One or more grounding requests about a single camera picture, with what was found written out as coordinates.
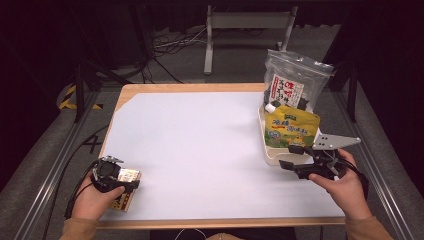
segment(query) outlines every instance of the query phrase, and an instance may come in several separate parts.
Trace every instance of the table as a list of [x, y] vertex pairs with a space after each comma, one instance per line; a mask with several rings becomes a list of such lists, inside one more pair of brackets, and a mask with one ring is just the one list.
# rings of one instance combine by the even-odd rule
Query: table
[[[344, 224], [342, 211], [325, 190], [265, 162], [257, 115], [262, 91], [263, 84], [124, 86], [100, 155], [121, 158], [125, 161], [122, 167], [139, 169], [143, 176], [129, 211], [106, 212], [99, 228]], [[174, 114], [172, 110], [186, 113], [185, 106], [192, 106], [193, 102], [197, 106], [204, 103], [202, 101], [210, 104], [190, 108], [194, 121], [189, 124], [196, 127], [192, 124], [196, 124], [200, 116], [208, 128], [201, 131], [202, 137], [189, 142], [193, 129], [178, 126], [184, 126], [183, 121], [191, 118]], [[228, 109], [222, 107], [222, 103], [228, 104]], [[172, 107], [165, 109], [162, 104]], [[164, 119], [163, 113], [168, 114], [169, 119]], [[220, 118], [229, 114], [243, 118], [236, 121], [237, 125], [232, 120], [234, 117]], [[158, 130], [155, 126], [163, 126], [161, 130], [171, 129], [164, 126], [170, 121], [168, 127], [176, 134], [155, 131]], [[216, 139], [220, 134], [226, 136]], [[239, 135], [243, 135], [243, 141], [237, 146], [231, 136]]]

